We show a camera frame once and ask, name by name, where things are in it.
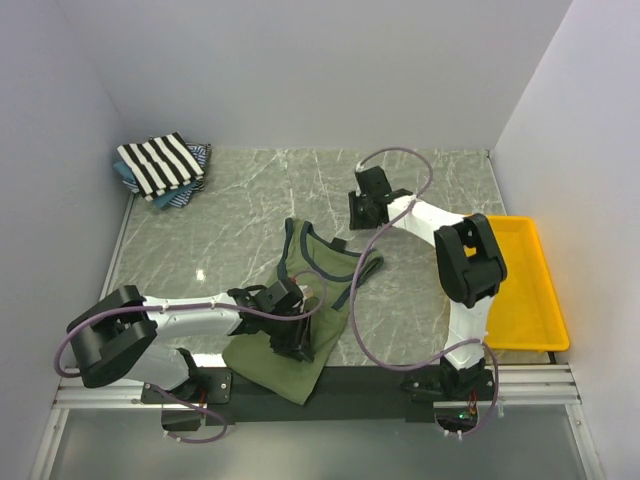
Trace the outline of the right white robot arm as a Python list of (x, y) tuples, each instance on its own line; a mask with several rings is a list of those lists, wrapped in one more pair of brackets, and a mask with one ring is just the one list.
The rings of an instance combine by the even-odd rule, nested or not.
[(358, 166), (355, 178), (358, 189), (349, 193), (352, 229), (391, 225), (435, 249), (450, 317), (444, 354), (437, 366), (427, 367), (427, 393), (438, 399), (464, 399), (474, 390), (493, 386), (485, 370), (485, 337), (507, 267), (488, 218), (448, 212), (406, 189), (394, 190), (379, 166)]

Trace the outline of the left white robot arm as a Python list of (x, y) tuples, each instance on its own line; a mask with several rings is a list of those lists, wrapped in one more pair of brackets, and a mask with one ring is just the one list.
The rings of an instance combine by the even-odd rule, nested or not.
[(263, 333), (274, 353), (310, 362), (312, 312), (307, 304), (312, 297), (310, 287), (291, 278), (191, 299), (144, 296), (126, 285), (74, 319), (65, 344), (87, 388), (131, 379), (186, 402), (199, 392), (202, 375), (186, 348), (164, 347), (162, 341)]

